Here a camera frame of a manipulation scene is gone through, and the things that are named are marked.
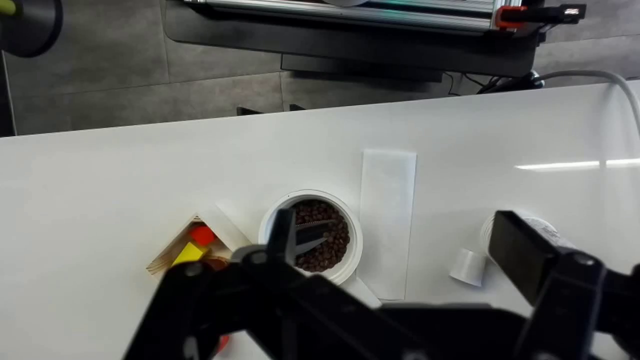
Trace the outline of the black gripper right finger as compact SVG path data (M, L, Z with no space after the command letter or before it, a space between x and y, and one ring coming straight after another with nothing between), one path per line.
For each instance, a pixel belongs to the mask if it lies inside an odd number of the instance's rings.
M640 357L640 274L552 242L514 210L495 210L488 255L531 306L516 342L518 360L587 360L604 332Z

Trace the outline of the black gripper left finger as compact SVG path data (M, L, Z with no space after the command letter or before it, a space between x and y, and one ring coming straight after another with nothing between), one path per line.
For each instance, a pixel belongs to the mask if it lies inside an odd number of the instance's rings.
M264 246L223 267L170 267L124 360L212 360L225 334L247 334L273 360L428 360L426 342L321 276L291 263L296 214L280 210Z

